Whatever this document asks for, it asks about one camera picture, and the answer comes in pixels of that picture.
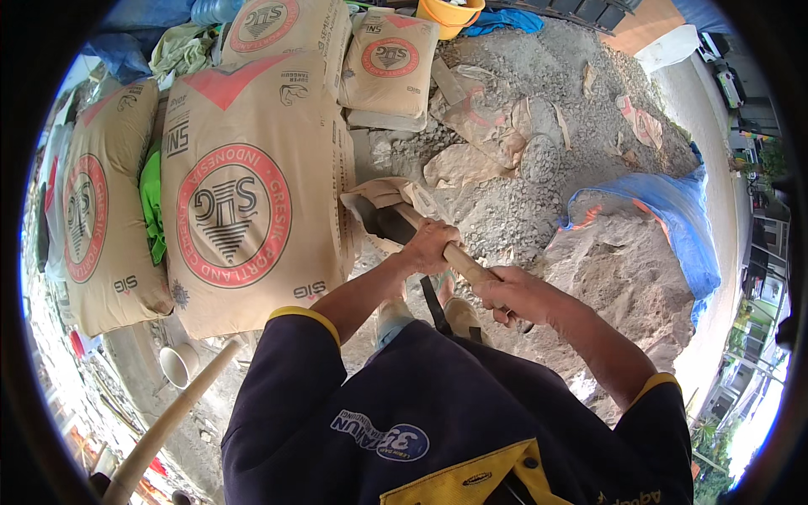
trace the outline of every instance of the white bucket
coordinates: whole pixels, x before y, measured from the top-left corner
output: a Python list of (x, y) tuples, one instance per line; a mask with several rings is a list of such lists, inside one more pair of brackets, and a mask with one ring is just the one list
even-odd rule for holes
[(200, 358), (187, 343), (160, 349), (160, 366), (169, 382), (180, 389), (191, 384), (191, 376), (200, 367)]

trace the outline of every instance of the wooden shovel handle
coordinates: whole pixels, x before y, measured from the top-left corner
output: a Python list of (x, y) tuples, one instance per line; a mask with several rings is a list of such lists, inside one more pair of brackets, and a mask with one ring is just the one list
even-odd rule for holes
[[(413, 228), (418, 229), (418, 223), (423, 216), (414, 208), (412, 205), (406, 203), (395, 204), (393, 208), (402, 215), (404, 219), (408, 223), (410, 223)], [(460, 275), (465, 277), (472, 285), (477, 283), (485, 282), (487, 280), (502, 280), (487, 268), (484, 268), (480, 263), (474, 261), (474, 259), (467, 255), (464, 250), (460, 247), (449, 243), (446, 244), (446, 248), (444, 249), (444, 258), (450, 265), (452, 265)], [(497, 309), (503, 309), (505, 304), (501, 301), (492, 301), (494, 307)]]

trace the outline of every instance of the red object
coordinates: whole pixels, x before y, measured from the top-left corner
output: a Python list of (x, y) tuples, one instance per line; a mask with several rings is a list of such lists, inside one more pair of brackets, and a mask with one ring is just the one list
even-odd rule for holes
[(76, 357), (79, 359), (83, 358), (86, 353), (84, 352), (82, 340), (78, 337), (78, 332), (76, 330), (71, 330), (69, 335), (70, 345), (73, 346), (73, 352), (76, 353)]
[(149, 468), (154, 470), (155, 472), (159, 473), (163, 477), (168, 477), (168, 473), (166, 473), (166, 468), (162, 465), (159, 459), (155, 457), (152, 462), (149, 464)]

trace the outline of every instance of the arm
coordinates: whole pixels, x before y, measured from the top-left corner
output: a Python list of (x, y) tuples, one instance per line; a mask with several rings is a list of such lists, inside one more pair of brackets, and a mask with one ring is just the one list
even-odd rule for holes
[[(552, 326), (583, 358), (598, 383), (623, 410), (656, 373), (642, 350), (612, 328), (589, 306), (518, 267), (493, 267), (503, 282), (473, 287), (487, 309), (501, 300), (513, 315), (535, 324)], [(494, 309), (494, 319), (511, 325), (512, 315)]]
[(339, 286), (311, 309), (334, 324), (340, 344), (345, 344), (382, 301), (401, 296), (401, 284), (407, 277), (416, 272), (433, 275), (448, 269), (444, 248), (459, 239), (460, 231), (454, 226), (422, 219), (418, 232), (401, 252)]

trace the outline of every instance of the green cloth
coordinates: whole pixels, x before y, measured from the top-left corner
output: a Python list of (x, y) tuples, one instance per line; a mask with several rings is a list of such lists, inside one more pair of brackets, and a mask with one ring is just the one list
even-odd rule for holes
[(176, 76), (199, 72), (213, 64), (207, 56), (211, 45), (213, 39), (208, 35), (208, 27), (194, 23), (171, 27), (154, 46), (149, 68), (158, 82), (162, 82), (173, 69), (176, 69)]
[(146, 233), (149, 234), (149, 248), (155, 265), (162, 261), (166, 253), (166, 235), (162, 231), (162, 211), (160, 210), (160, 141), (146, 154), (146, 165), (141, 172), (141, 204), (146, 219)]

